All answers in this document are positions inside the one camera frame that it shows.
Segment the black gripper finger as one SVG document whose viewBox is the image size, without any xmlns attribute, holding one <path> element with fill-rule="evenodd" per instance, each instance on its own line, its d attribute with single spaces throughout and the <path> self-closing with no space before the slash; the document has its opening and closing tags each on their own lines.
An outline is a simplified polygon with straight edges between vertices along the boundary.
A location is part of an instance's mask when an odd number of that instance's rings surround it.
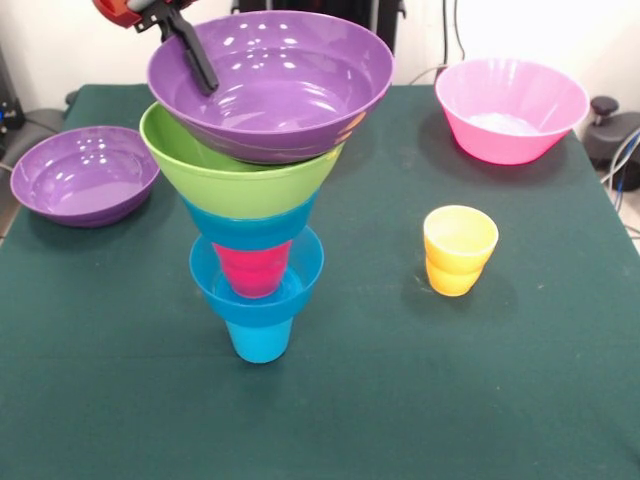
<svg viewBox="0 0 640 480">
<path fill-rule="evenodd" d="M 183 46 L 184 59 L 201 93 L 214 93 L 219 80 L 200 43 L 194 27 L 184 19 L 164 19 L 160 22 L 161 40 L 175 36 Z"/>
</svg>

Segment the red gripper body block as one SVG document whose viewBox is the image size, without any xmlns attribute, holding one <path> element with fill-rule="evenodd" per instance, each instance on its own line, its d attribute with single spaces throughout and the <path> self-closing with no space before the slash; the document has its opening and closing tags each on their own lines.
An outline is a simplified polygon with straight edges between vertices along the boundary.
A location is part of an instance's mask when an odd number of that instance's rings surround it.
<svg viewBox="0 0 640 480">
<path fill-rule="evenodd" d="M 92 3 L 100 14 L 110 22 L 124 28 L 130 28 L 143 21 L 146 10 L 152 11 L 157 7 L 163 9 L 165 6 L 171 6 L 180 11 L 190 6 L 192 1 L 93 0 Z"/>
</svg>

